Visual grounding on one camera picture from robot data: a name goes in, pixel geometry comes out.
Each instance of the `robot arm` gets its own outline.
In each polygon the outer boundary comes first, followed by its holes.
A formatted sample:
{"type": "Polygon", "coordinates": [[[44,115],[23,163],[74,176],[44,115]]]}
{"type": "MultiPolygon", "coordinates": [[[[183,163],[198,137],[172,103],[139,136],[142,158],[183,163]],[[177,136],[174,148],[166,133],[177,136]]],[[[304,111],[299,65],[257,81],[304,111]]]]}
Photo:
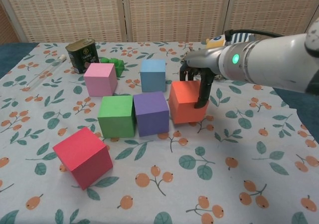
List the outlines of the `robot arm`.
{"type": "Polygon", "coordinates": [[[213,77],[219,74],[229,80],[319,95],[319,19],[308,34],[189,52],[180,73],[189,70],[202,78],[196,109],[206,105],[213,77]]]}

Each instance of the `green cube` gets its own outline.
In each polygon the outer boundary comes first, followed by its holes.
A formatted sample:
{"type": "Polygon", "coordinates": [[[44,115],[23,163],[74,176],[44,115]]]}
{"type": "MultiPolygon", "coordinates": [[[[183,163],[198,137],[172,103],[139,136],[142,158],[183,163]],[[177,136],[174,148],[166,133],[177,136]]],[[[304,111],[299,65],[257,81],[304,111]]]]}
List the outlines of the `green cube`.
{"type": "Polygon", "coordinates": [[[105,138],[134,137],[136,119],[133,96],[103,97],[98,121],[105,138]]]}
{"type": "Polygon", "coordinates": [[[123,60],[119,60],[116,58],[106,58],[103,57],[101,59],[101,63],[113,63],[115,66],[115,73],[116,73],[116,77],[120,77],[122,72],[124,71],[124,61],[123,60]]]}

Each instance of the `orange cube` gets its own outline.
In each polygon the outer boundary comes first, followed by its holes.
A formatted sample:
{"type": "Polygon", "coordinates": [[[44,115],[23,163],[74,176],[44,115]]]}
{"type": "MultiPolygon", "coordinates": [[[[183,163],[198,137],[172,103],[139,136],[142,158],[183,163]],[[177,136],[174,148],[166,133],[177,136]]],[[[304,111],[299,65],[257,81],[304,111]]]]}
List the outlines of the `orange cube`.
{"type": "Polygon", "coordinates": [[[200,81],[172,82],[168,105],[174,124],[198,122],[204,119],[208,102],[203,108],[194,108],[199,96],[199,87],[200,81]]]}

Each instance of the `cube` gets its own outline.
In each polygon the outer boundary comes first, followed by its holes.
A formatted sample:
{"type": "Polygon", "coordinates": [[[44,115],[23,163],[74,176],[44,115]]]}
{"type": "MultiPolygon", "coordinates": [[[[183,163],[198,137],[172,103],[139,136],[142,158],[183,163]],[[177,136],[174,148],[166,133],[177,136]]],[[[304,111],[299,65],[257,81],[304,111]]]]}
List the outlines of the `cube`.
{"type": "Polygon", "coordinates": [[[91,63],[84,74],[90,96],[112,96],[118,84],[114,64],[91,63]]]}
{"type": "Polygon", "coordinates": [[[117,77],[120,77],[122,72],[124,71],[124,61],[123,60],[119,60],[116,58],[108,59],[108,58],[103,57],[101,59],[101,63],[113,63],[115,66],[115,72],[116,72],[117,77]]]}
{"type": "Polygon", "coordinates": [[[200,81],[172,82],[168,105],[174,124],[203,120],[208,102],[203,108],[194,108],[199,96],[199,87],[200,81]]]}
{"type": "Polygon", "coordinates": [[[113,167],[106,145],[88,128],[66,138],[53,150],[83,190],[113,167]]]}
{"type": "Polygon", "coordinates": [[[139,135],[168,132],[169,110],[162,92],[134,95],[139,135]]]}
{"type": "Polygon", "coordinates": [[[144,60],[140,72],[142,92],[166,91],[165,60],[144,60]]]}
{"type": "Polygon", "coordinates": [[[133,96],[103,97],[98,121],[105,138],[134,137],[136,120],[133,96]]]}

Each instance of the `tablecloth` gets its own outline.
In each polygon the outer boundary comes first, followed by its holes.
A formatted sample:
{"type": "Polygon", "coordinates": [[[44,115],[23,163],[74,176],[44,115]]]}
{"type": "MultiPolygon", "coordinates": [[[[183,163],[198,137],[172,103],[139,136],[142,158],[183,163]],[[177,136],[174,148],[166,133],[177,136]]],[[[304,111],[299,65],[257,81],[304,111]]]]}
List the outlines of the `tablecloth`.
{"type": "MultiPolygon", "coordinates": [[[[89,97],[67,43],[40,43],[0,80],[0,224],[318,223],[318,143],[269,87],[221,80],[205,118],[169,133],[105,139],[101,98],[89,97]],[[41,73],[41,84],[24,86],[41,73]],[[87,190],[52,147],[83,127],[108,146],[114,167],[87,190]]],[[[141,93],[144,59],[166,60],[165,97],[194,42],[97,43],[125,70],[115,95],[141,93]]]]}

